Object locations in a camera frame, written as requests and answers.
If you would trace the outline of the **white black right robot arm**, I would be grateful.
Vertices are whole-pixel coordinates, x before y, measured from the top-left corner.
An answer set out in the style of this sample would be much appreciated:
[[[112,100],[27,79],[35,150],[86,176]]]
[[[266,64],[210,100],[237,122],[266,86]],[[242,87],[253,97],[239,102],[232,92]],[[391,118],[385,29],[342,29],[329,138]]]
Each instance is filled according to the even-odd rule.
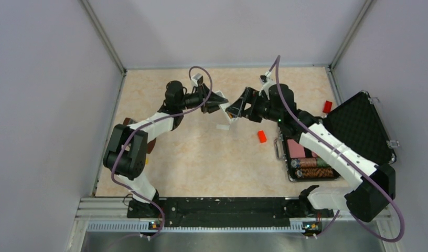
[[[287,85],[272,85],[260,91],[247,87],[226,112],[233,118],[276,122],[282,132],[316,153],[347,182],[347,187],[314,185],[303,190],[304,198],[299,202],[303,215],[314,216],[320,209],[344,210],[358,220],[370,222],[388,205],[394,205],[393,167],[357,153],[315,116],[298,109]]]

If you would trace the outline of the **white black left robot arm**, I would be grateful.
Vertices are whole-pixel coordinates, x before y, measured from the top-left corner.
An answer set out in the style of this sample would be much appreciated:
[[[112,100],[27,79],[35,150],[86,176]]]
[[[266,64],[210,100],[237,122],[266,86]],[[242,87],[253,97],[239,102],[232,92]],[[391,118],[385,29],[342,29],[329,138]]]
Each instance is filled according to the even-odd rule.
[[[220,110],[228,99],[211,91],[204,83],[188,92],[180,81],[166,85],[165,99],[159,110],[140,122],[117,124],[112,131],[103,158],[117,185],[132,193],[129,207],[141,217],[161,216],[159,193],[144,173],[146,158],[158,136],[175,130],[185,113],[201,109],[203,113]]]

